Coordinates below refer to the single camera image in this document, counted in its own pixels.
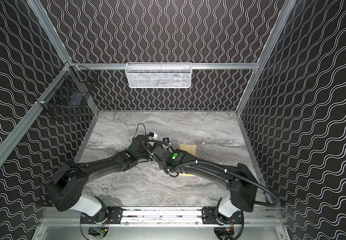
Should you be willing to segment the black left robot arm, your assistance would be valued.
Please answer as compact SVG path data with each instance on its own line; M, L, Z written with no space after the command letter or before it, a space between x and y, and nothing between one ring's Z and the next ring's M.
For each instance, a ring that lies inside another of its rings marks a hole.
M147 158L146 135L132 139L130 146L114 156L88 163L65 162L44 186L44 192L60 212L76 210L90 217L101 215L103 203L84 195L85 185L103 176L124 172Z

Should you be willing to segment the tan kraft envelope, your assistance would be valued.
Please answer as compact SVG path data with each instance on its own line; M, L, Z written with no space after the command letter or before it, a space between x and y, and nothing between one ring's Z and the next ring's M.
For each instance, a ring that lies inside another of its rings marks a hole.
M186 151L189 154L192 154L193 156L196 156L196 152L197 152L196 145L180 144L179 149L183 150L183 151ZM183 173L183 174L180 174L180 175L181 176L186 176L186 177L196 177L193 174L186 174L186 173Z

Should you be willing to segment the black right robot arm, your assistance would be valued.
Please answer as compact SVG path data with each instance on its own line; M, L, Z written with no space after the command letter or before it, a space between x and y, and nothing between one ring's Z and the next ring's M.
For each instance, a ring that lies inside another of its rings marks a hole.
M202 160L186 151L168 151L162 144L154 144L150 149L152 159L159 161L168 174L189 174L215 182L230 191L230 201L244 212L252 212L256 200L258 183L249 168L238 163L225 166Z

